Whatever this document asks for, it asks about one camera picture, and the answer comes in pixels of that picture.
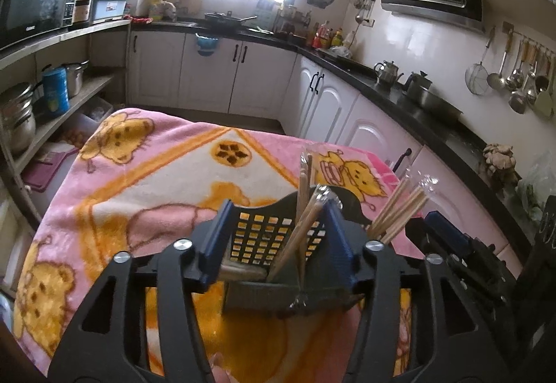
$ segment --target floor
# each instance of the floor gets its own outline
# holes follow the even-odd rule
[[[213,123],[215,125],[236,127],[249,131],[269,132],[272,134],[285,135],[280,123],[275,119],[247,117],[243,115],[219,114],[217,112],[202,112],[198,110],[179,109],[174,107],[153,107],[153,106],[130,106],[145,110],[162,112],[163,114],[173,115],[187,119],[189,121]]]

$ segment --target silver screw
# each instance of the silver screw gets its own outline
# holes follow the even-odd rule
[[[377,240],[371,240],[365,244],[365,247],[367,248],[367,250],[381,251],[384,249],[384,244]]]
[[[123,264],[126,261],[129,261],[130,258],[131,255],[127,251],[120,251],[114,256],[114,261],[116,261],[118,264]]]
[[[435,264],[435,265],[442,264],[444,262],[442,256],[436,253],[431,253],[427,255],[426,260],[429,261],[431,264]]]
[[[180,239],[174,242],[174,248],[176,250],[187,250],[191,248],[192,245],[193,242],[191,242],[189,239]]]

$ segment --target black countertop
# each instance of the black countertop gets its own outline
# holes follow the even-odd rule
[[[376,82],[376,78],[344,70],[337,64],[324,59],[316,51],[247,30],[223,31],[210,29],[201,24],[153,22],[151,24],[134,24],[135,31],[168,31],[199,33],[261,43],[297,52],[331,73],[340,77],[356,88],[373,104],[394,119],[421,144],[430,148],[444,163],[465,183],[473,195],[489,212],[502,233],[508,239],[512,249],[522,263],[525,263],[536,233],[535,225],[526,217],[521,201],[512,188],[494,192],[490,182],[479,165],[483,161],[485,142],[461,123],[447,127],[433,116],[423,111],[408,99],[401,90],[401,85],[391,89]]]

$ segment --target shelf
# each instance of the shelf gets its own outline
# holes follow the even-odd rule
[[[17,62],[23,57],[34,54],[35,52],[54,44],[61,43],[62,41],[71,40],[72,38],[81,37],[83,35],[89,35],[94,32],[113,29],[114,27],[127,26],[127,24],[130,23],[130,19],[119,19],[106,23],[95,24],[90,27],[84,27],[83,29],[76,29],[74,31],[65,31],[54,34],[45,33],[39,35],[38,37],[29,38],[0,52],[0,70],[6,68],[6,66],[11,65],[12,63]]]
[[[14,157],[15,170],[21,173],[25,166],[31,161],[33,156],[37,153],[38,149],[48,140],[52,134],[68,119],[74,112],[77,111],[85,102],[91,99],[96,93],[101,91],[109,82],[124,73],[123,68],[111,68],[110,73],[105,73],[99,76],[90,76],[90,73],[85,72],[85,79],[83,80],[83,87],[79,94],[69,100],[69,110],[59,117],[54,119],[44,118],[37,116],[37,131],[29,148],[18,157]]]

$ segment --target black plastic basket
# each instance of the black plastic basket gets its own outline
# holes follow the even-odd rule
[[[342,187],[331,186],[330,189],[340,199],[344,219],[363,227],[370,224],[352,192]],[[296,204],[297,193],[294,192],[269,206],[235,206],[233,215],[237,217],[237,228],[232,233],[227,257],[235,262],[270,268],[274,257],[287,244],[295,226]],[[357,303],[360,297],[354,296],[343,285],[327,253],[319,252],[326,241],[326,228],[320,216],[308,232],[302,297],[297,266],[295,260],[290,260],[272,283],[226,283],[223,310],[241,308],[276,314],[296,311],[310,313],[337,307],[347,309]]]

